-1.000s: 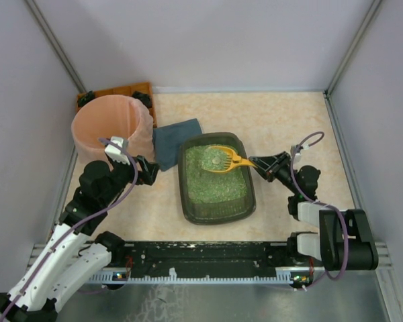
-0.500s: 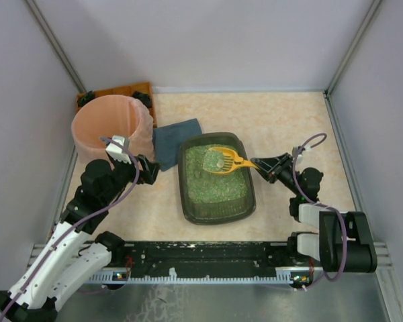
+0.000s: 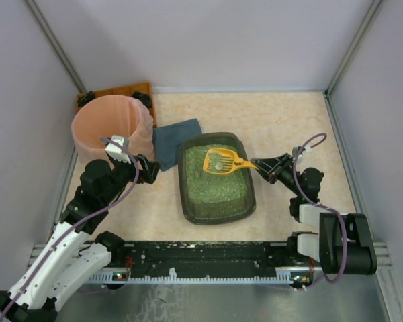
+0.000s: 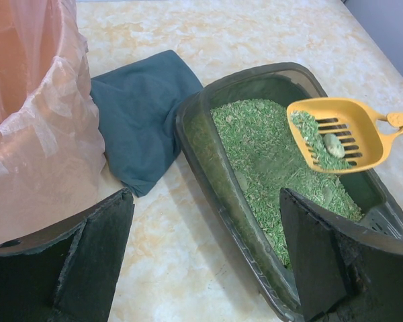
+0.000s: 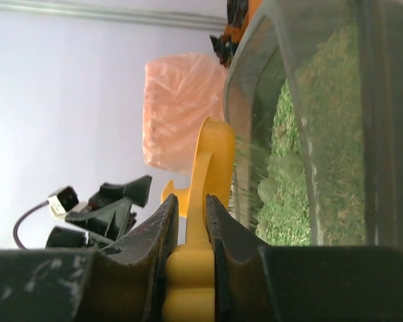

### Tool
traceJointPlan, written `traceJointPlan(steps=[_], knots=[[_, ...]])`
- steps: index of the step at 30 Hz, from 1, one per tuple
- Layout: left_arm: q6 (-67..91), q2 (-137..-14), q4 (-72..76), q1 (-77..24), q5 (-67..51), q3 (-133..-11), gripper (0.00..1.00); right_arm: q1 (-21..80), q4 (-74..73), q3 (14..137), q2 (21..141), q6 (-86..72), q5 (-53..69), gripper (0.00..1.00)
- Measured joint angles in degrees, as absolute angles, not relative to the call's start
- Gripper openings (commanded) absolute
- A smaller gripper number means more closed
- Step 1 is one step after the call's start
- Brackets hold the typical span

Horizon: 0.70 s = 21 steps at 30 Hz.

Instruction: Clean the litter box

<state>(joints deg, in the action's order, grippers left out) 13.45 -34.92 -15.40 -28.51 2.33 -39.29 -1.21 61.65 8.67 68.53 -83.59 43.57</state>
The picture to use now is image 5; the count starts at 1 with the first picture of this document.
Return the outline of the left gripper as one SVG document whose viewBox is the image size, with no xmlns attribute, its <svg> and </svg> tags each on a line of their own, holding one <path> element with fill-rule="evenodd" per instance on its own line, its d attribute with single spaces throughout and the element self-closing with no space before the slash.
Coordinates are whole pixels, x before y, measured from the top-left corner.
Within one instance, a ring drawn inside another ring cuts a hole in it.
<svg viewBox="0 0 403 322">
<path fill-rule="evenodd" d="M 115 200 L 108 205 L 88 211 L 70 211 L 64 218 L 67 223 L 88 233 L 87 247 L 104 248 L 128 233 L 136 223 L 133 203 L 145 207 L 148 203 L 152 176 L 144 175 L 125 184 L 105 182 L 99 192 Z"/>
</svg>

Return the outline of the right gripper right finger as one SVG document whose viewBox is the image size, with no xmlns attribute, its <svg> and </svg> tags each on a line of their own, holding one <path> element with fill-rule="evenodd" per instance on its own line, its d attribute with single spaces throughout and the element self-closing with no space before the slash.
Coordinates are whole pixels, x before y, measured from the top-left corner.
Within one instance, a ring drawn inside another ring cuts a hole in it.
<svg viewBox="0 0 403 322">
<path fill-rule="evenodd" d="M 403 251 L 270 246 L 206 198 L 217 321 L 403 321 Z"/>
</svg>

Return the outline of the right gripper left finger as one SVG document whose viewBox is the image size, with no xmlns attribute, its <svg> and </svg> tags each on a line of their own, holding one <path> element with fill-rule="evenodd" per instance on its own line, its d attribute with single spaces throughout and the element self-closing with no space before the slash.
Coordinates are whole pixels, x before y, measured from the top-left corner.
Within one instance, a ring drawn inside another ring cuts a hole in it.
<svg viewBox="0 0 403 322">
<path fill-rule="evenodd" d="M 0 321 L 160 321 L 178 200 L 102 250 L 0 250 Z"/>
</svg>

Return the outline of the yellow litter scoop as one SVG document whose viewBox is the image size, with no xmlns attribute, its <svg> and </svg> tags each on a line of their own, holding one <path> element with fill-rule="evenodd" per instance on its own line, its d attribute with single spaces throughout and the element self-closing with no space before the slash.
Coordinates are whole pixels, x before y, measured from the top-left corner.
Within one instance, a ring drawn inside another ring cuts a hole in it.
<svg viewBox="0 0 403 322">
<path fill-rule="evenodd" d="M 166 293 L 163 321 L 214 321 L 216 318 L 216 268 L 214 247 L 207 229 L 207 195 L 228 205 L 234 167 L 235 134 L 223 121 L 207 118 L 199 130 L 191 184 L 175 193 L 179 212 L 186 215 L 185 243 L 177 246 L 165 265 Z"/>
</svg>

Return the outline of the bin with pink bag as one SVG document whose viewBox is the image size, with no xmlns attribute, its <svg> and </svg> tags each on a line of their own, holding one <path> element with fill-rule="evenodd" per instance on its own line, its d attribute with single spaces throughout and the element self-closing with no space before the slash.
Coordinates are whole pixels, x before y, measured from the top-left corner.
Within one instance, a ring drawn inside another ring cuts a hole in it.
<svg viewBox="0 0 403 322">
<path fill-rule="evenodd" d="M 209 54 L 190 52 L 146 63 L 142 151 L 147 165 L 189 176 L 205 118 L 224 119 L 228 71 Z"/>
</svg>

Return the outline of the dark green litter box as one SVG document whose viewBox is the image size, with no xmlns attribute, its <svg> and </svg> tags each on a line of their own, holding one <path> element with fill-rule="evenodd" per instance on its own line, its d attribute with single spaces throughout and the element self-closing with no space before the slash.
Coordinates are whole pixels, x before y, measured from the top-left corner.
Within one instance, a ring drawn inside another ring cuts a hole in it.
<svg viewBox="0 0 403 322">
<path fill-rule="evenodd" d="M 403 247 L 403 1 L 262 1 L 224 111 L 245 228 L 275 246 Z"/>
</svg>

